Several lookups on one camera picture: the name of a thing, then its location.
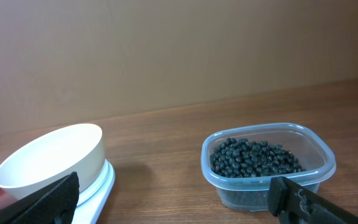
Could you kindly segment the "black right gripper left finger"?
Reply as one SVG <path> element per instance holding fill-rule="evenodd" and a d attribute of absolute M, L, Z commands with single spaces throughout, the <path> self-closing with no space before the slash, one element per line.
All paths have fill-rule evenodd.
<path fill-rule="evenodd" d="M 79 194 L 72 172 L 0 210 L 0 224 L 71 224 Z"/>

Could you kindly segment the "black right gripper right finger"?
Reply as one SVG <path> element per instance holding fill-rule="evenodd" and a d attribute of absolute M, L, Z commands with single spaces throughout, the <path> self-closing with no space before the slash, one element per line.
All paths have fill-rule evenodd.
<path fill-rule="evenodd" d="M 274 177 L 268 210 L 281 224 L 358 224 L 358 217 L 286 177 Z"/>

